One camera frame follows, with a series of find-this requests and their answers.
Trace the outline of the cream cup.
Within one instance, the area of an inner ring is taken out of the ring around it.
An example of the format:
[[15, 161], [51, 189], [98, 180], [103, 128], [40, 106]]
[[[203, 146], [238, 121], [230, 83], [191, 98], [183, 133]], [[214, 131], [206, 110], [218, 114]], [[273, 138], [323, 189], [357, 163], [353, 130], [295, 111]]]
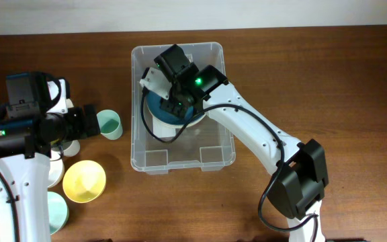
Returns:
[[73, 102], [70, 99], [66, 99], [66, 105], [68, 109], [74, 107]]

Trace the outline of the blue bowl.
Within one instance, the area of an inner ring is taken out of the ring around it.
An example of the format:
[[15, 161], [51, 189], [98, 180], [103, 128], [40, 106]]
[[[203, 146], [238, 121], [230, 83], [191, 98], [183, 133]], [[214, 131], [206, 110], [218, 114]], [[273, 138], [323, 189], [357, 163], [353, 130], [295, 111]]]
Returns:
[[154, 92], [149, 92], [146, 95], [146, 102], [151, 114], [161, 122], [172, 126], [183, 126], [193, 115], [194, 108], [189, 107], [184, 118], [178, 118], [161, 109], [161, 97]]

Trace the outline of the grey cup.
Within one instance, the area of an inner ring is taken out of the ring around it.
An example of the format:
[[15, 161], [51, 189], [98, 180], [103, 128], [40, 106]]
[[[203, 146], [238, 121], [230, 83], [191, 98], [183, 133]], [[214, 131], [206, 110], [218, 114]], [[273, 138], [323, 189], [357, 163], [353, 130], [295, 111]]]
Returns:
[[80, 143], [78, 140], [59, 143], [51, 148], [53, 157], [74, 157], [80, 151]]

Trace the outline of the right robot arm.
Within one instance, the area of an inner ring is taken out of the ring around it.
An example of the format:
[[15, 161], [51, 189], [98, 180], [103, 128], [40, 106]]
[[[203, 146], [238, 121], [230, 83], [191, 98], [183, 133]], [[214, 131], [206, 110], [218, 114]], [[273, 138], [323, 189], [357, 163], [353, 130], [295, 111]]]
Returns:
[[148, 95], [160, 97], [162, 112], [182, 122], [179, 131], [158, 137], [175, 142], [200, 116], [208, 116], [232, 132], [260, 160], [271, 179], [258, 203], [260, 221], [289, 233], [290, 241], [324, 241], [320, 208], [329, 183], [325, 150], [316, 140], [303, 143], [282, 131], [243, 99], [228, 77], [213, 65], [200, 69], [182, 47], [170, 46], [142, 74], [141, 106]]

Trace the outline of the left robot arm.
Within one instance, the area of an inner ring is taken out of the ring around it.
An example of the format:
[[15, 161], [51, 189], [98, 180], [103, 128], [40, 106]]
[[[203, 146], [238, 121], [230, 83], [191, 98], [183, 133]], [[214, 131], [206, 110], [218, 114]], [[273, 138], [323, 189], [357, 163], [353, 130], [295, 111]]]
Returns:
[[100, 133], [92, 104], [68, 107], [69, 82], [40, 71], [9, 75], [0, 106], [0, 241], [50, 241], [53, 147]]

